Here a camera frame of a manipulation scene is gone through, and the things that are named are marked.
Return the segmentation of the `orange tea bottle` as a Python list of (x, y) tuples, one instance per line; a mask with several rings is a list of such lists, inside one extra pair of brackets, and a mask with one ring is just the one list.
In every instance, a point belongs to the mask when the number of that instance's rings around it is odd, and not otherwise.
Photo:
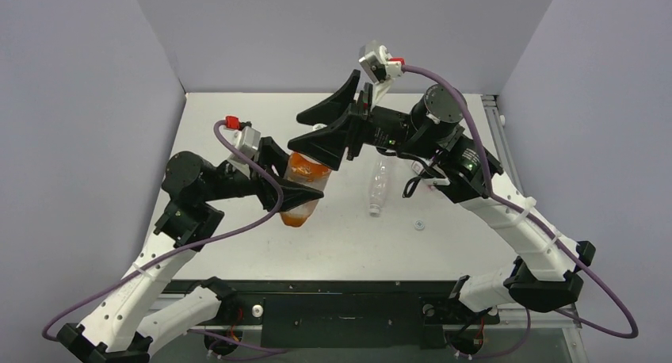
[(285, 197), (281, 219), (286, 226), (301, 227), (319, 203), (332, 169), (298, 152), (288, 158), (284, 180), (291, 182), (290, 196)]

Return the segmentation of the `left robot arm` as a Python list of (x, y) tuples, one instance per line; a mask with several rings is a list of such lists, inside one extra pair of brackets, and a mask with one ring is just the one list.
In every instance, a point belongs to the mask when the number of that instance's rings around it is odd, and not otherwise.
[(235, 141), (223, 145), (230, 155), (218, 166), (189, 151), (170, 159), (162, 183), (170, 200), (138, 257), (118, 283), (96, 295), (98, 306), (88, 316), (63, 325), (56, 335), (79, 361), (148, 362), (193, 327), (234, 318), (236, 291), (217, 277), (160, 311), (150, 310), (187, 262), (221, 240), (216, 230), (224, 214), (213, 201), (255, 196), (273, 216), (322, 198), (321, 190), (273, 170), (273, 162), (285, 163), (288, 155), (269, 137), (245, 141), (237, 132)]

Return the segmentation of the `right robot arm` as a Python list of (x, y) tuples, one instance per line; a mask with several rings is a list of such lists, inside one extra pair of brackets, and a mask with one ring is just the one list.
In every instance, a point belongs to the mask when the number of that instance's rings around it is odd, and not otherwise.
[(360, 84), (359, 71), (328, 98), (298, 113), (313, 131), (289, 141), (289, 148), (332, 170), (354, 159), (365, 145), (423, 165), (423, 177), (444, 180), (452, 203), (478, 216), (516, 253), (504, 268), (458, 280), (447, 299), (458, 321), (502, 304), (550, 312), (573, 304), (584, 285), (581, 270), (594, 257), (587, 241), (554, 231), (491, 153), (479, 156), (465, 129), (465, 99), (440, 84), (426, 90), (408, 113), (375, 103), (376, 86)]

